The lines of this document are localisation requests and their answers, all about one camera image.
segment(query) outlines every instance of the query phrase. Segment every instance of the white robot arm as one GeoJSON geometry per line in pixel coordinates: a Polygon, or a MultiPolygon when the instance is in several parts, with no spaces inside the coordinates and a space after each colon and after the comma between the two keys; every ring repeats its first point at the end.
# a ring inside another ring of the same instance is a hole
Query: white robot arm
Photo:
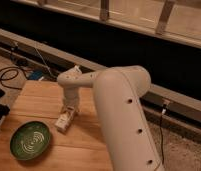
{"type": "Polygon", "coordinates": [[[64,88],[65,111],[78,111],[79,87],[93,87],[102,134],[115,171],[164,171],[139,101],[151,84],[144,68],[114,67],[82,74],[74,67],[60,74],[57,81],[64,88]]]}

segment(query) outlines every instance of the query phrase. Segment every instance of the floor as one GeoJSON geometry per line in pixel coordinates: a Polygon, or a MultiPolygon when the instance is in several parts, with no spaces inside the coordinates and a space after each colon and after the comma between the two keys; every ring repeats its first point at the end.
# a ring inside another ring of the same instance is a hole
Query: floor
{"type": "MultiPolygon", "coordinates": [[[[12,63],[10,60],[0,56],[0,69],[9,67],[12,63]]],[[[7,84],[23,87],[26,79],[19,75],[15,80],[8,81],[7,84]]],[[[5,96],[0,99],[0,103],[12,107],[15,99],[19,95],[19,90],[10,90],[4,88],[5,96]]],[[[148,122],[151,133],[155,140],[157,149],[160,153],[160,131],[159,126],[148,122]]],[[[166,171],[201,171],[201,145],[192,140],[186,139],[169,129],[163,129],[164,135],[164,155],[166,171]]]]}

